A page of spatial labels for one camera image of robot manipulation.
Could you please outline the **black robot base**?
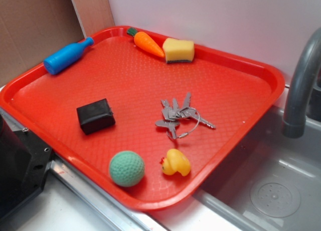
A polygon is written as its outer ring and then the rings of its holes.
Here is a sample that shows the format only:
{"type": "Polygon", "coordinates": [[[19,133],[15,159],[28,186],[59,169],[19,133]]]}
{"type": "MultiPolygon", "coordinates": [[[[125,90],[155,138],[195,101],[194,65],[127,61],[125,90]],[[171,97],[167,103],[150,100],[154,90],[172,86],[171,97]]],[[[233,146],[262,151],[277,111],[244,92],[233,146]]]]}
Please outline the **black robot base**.
{"type": "Polygon", "coordinates": [[[43,191],[52,155],[34,132],[13,131],[1,117],[1,221],[43,191]]]}

